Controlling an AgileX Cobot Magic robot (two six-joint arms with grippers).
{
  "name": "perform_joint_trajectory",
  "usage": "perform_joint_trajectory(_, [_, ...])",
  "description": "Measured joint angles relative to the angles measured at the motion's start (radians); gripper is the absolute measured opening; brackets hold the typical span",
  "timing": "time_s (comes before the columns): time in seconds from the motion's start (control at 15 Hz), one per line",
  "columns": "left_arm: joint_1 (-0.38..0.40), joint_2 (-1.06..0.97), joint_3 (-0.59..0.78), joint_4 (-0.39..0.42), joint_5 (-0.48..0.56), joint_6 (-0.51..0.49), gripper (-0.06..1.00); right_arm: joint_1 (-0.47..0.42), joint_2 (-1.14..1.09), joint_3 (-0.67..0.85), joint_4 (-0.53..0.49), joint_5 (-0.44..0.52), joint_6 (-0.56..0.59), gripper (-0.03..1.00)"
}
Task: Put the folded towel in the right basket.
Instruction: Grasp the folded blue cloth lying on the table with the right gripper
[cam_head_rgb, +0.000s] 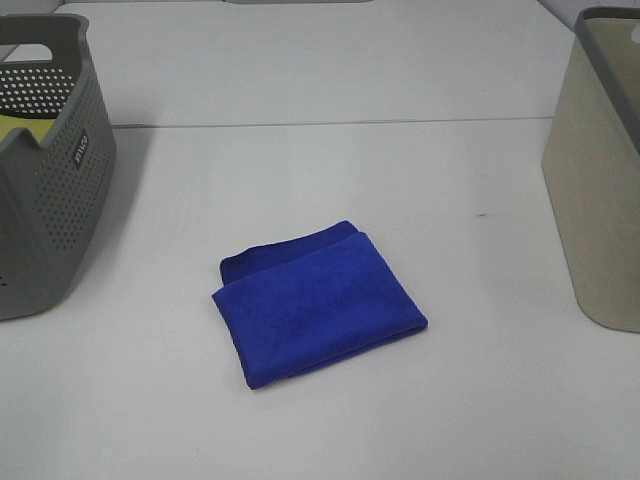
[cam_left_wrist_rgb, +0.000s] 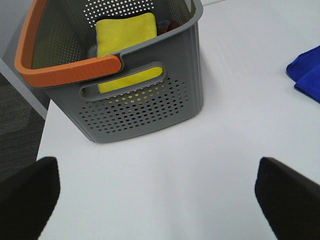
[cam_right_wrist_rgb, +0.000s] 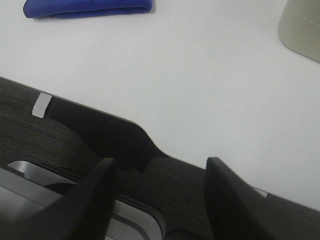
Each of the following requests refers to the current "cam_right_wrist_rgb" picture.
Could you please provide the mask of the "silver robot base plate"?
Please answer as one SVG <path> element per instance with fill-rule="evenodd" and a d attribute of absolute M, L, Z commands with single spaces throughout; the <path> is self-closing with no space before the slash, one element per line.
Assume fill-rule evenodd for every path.
<path fill-rule="evenodd" d="M 63 168 L 28 161 L 14 161 L 0 170 L 0 225 L 29 218 L 52 204 L 81 177 Z M 153 207 L 119 194 L 107 240 L 162 240 L 166 235 L 163 216 Z"/>

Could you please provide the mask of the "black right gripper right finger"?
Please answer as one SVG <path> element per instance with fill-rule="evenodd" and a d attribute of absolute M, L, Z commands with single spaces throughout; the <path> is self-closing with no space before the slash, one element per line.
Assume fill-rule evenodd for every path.
<path fill-rule="evenodd" d="M 218 157 L 206 161 L 203 194 L 214 239 L 280 239 L 272 205 Z"/>

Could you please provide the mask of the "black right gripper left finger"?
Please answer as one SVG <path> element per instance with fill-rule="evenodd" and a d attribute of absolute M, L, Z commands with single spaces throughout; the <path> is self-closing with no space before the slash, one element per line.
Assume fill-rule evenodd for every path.
<path fill-rule="evenodd" d="M 116 161 L 104 158 L 76 186 L 31 217 L 1 228 L 2 240 L 103 240 L 116 197 Z"/>

